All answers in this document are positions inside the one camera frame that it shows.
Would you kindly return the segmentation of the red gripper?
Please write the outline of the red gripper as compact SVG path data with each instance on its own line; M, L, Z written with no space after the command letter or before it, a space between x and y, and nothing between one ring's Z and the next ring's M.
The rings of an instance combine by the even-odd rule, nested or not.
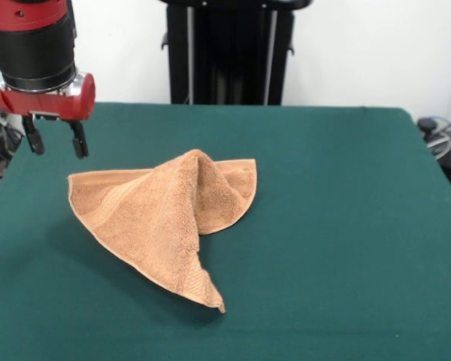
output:
M31 151L44 154L44 143L35 126L34 115L70 121L72 144L78 159L88 157L86 135L80 121L88 120L95 107L95 80L89 73L77 73L70 84L47 93L27 93L10 88L0 72L0 110L22 116Z

